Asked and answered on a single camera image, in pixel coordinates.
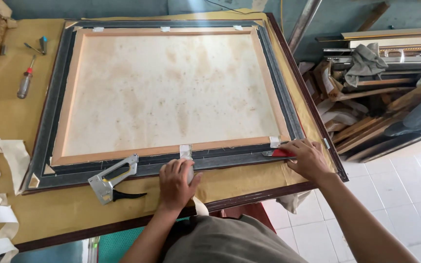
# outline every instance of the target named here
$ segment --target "brown paper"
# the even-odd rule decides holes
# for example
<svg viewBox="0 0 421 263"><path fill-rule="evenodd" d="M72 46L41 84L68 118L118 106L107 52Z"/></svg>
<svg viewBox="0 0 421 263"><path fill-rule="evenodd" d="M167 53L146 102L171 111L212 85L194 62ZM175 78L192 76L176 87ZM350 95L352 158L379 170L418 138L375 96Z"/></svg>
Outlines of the brown paper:
<svg viewBox="0 0 421 263"><path fill-rule="evenodd" d="M242 15L228 11L133 19L267 20L263 13ZM0 57L0 137L3 140L24 140L29 154L33 151L63 25L62 19L20 20L18 28L8 30L4 40L10 52ZM24 100L18 99L16 93L20 74L30 64L34 52L26 48L23 42L43 35L48 38L48 54L37 57L29 93ZM284 62L282 52L276 44L274 33L270 31L269 35L307 137L321 142L311 113L297 89L293 73ZM333 167L331 159L328 159L328 163ZM20 222L19 232L12 240L14 244L142 217L152 214L158 203L158 177L120 183L116 187L119 191L149 194L142 198L120 200L102 206L90 186L15 197L9 167L2 154L0 171L0 192L8 193L8 203ZM233 167L204 172L196 196L203 203L207 203L304 181L306 179L289 170L283 162Z"/></svg>

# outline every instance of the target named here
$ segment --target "wooden frame molding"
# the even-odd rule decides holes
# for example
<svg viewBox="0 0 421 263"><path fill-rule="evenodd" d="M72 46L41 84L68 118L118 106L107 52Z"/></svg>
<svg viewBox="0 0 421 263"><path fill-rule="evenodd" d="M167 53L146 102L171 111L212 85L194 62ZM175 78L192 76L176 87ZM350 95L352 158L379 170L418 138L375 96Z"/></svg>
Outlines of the wooden frame molding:
<svg viewBox="0 0 421 263"><path fill-rule="evenodd" d="M247 26L243 30L235 30L233 27L211 27L211 28L170 28L169 32L161 32L160 28L107 28L102 32L93 32L92 29L82 28L77 30L76 41L73 47L73 56L70 63L69 76L66 83L63 105L59 118L56 140L53 148L51 165L67 165L82 162L113 160L126 158L133 153L139 156L160 155L179 152L179 145L161 146L143 149L131 149L115 152L100 152L91 154L82 154L76 156L65 156L67 136L71 122L71 114L76 94L76 86L79 78L79 62L82 57L83 43L86 37L101 36L192 36L192 35L231 35L231 34L249 34L251 36L254 51L263 76L264 85L271 104L272 112L276 120L281 141L290 141L287 124L284 119L279 101L277 98L271 74L264 56L260 39L257 33L257 27ZM192 144L193 150L207 150L222 147L236 147L246 145L257 145L269 143L269 137L255 137L227 141L213 141Z"/></svg>

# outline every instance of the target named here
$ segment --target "dark metallic frame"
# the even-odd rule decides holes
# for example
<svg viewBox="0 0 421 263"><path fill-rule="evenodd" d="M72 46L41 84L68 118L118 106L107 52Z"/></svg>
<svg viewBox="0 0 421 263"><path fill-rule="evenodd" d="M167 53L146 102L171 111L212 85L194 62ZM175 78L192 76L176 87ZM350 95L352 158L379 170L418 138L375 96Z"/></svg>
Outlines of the dark metallic frame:
<svg viewBox="0 0 421 263"><path fill-rule="evenodd" d="M257 26L258 37L266 57L266 62L271 74L272 82L277 94L277 98L282 109L289 135L292 139L302 139L305 137L299 122L295 107L292 103L288 88L285 84L282 73L279 69L269 35L265 27L260 26L251 20L201 20L201 21L67 21L62 32L57 57L53 69L53 74L48 89L45 107L40 121L40 127L33 151L33 158L30 162L28 172L25 176L23 190L40 191L42 189L69 187L76 184L87 183L87 179L117 163L118 160L105 160L72 165L53 166L55 174L44 175L46 165L50 165L50 158L57 133L57 124L63 103L66 88L67 75L75 42L75 27L93 28L158 28L167 27L233 27ZM270 150L269 144L240 146L235 148L213 149L193 151L195 161L194 169L206 170L238 165L248 165L280 160L263 156L261 153ZM160 167L171 159L178 159L178 153L164 154L159 156L139 157L137 175L153 176L159 173ZM28 188L32 175L39 180L37 188Z"/></svg>

